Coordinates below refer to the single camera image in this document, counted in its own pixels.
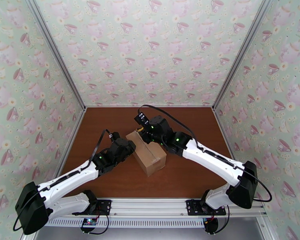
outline brown cardboard box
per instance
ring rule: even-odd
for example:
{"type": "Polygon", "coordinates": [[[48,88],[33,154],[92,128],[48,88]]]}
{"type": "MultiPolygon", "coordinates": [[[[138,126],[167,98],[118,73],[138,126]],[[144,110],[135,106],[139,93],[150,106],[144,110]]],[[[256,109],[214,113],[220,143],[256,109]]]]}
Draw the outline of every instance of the brown cardboard box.
{"type": "Polygon", "coordinates": [[[154,142],[150,144],[144,143],[137,131],[128,134],[126,138],[132,140],[136,145],[133,155],[147,176],[150,176],[166,165],[167,154],[160,145],[154,142]]]}

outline floral wallpaper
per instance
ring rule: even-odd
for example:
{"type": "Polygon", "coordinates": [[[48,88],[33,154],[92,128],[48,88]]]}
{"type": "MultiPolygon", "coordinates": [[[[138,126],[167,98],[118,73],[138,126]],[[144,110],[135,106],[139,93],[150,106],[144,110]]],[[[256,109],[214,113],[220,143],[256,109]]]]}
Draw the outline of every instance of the floral wallpaper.
{"type": "Polygon", "coordinates": [[[23,0],[0,0],[0,240],[28,182],[50,180],[80,106],[23,0]]]}
{"type": "Polygon", "coordinates": [[[211,106],[262,0],[36,0],[87,106],[211,106]]]}
{"type": "Polygon", "coordinates": [[[272,192],[279,239],[300,239],[300,0],[275,1],[217,113],[235,157],[272,192]]]}

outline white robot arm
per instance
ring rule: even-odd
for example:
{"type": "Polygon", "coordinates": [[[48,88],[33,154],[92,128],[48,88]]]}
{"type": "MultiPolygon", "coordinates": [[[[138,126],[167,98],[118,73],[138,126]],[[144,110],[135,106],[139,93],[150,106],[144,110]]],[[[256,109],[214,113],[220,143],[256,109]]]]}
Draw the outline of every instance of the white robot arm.
{"type": "Polygon", "coordinates": [[[20,228],[25,235],[38,231],[56,217],[76,213],[91,214],[96,211],[97,199],[90,190],[75,196],[62,197],[80,185],[111,171],[134,152],[136,146],[132,141],[120,138],[117,132],[109,137],[112,141],[111,146],[97,154],[95,149],[90,160],[81,166],[48,182],[37,186],[30,182],[23,188],[15,209],[18,214],[17,220],[21,223],[20,228]]]}
{"type": "MultiPolygon", "coordinates": [[[[191,132],[165,111],[151,105],[143,106],[159,110],[191,132]]],[[[192,136],[183,132],[174,132],[166,119],[161,116],[149,120],[138,110],[138,115],[134,119],[142,126],[138,131],[144,142],[159,143],[168,152],[193,160],[226,180],[224,186],[207,190],[203,194],[200,205],[204,212],[213,215],[215,210],[229,204],[236,204],[246,209],[252,207],[257,182],[260,182],[254,163],[247,161],[243,164],[227,158],[200,144],[192,132],[192,136]]]]}

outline black mounting plate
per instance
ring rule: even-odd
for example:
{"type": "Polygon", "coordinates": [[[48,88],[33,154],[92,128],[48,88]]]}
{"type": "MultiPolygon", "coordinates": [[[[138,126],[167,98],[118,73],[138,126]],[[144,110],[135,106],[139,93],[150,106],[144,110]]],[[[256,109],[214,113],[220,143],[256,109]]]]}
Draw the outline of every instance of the black mounting plate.
{"type": "Polygon", "coordinates": [[[96,209],[91,213],[91,215],[98,215],[100,211],[101,216],[110,215],[111,210],[111,200],[98,200],[96,209]]]}
{"type": "Polygon", "coordinates": [[[225,216],[226,210],[224,207],[220,207],[213,212],[205,212],[203,211],[200,200],[186,200],[187,212],[188,216],[225,216]]]}

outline brown wooden surface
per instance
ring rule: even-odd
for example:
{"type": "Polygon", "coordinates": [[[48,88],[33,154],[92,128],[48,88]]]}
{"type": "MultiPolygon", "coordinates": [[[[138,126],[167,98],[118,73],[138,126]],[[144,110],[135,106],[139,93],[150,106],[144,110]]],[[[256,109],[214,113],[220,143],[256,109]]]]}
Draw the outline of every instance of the brown wooden surface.
{"type": "MultiPolygon", "coordinates": [[[[230,157],[218,124],[210,108],[164,108],[172,116],[190,127],[203,145],[230,157]]],[[[161,115],[153,109],[142,108],[150,119],[161,115]]],[[[87,160],[103,129],[119,132],[122,137],[138,127],[134,121],[137,108],[89,108],[84,116],[63,173],[81,165],[87,160]]],[[[174,131],[183,129],[168,119],[174,131]]],[[[100,149],[110,145],[105,136],[100,149]]],[[[72,191],[69,195],[83,190],[92,190],[97,197],[171,197],[201,198],[207,189],[215,189],[225,181],[210,170],[193,161],[167,154],[166,166],[147,177],[136,159],[130,156],[111,172],[90,181],[72,191]]]]}

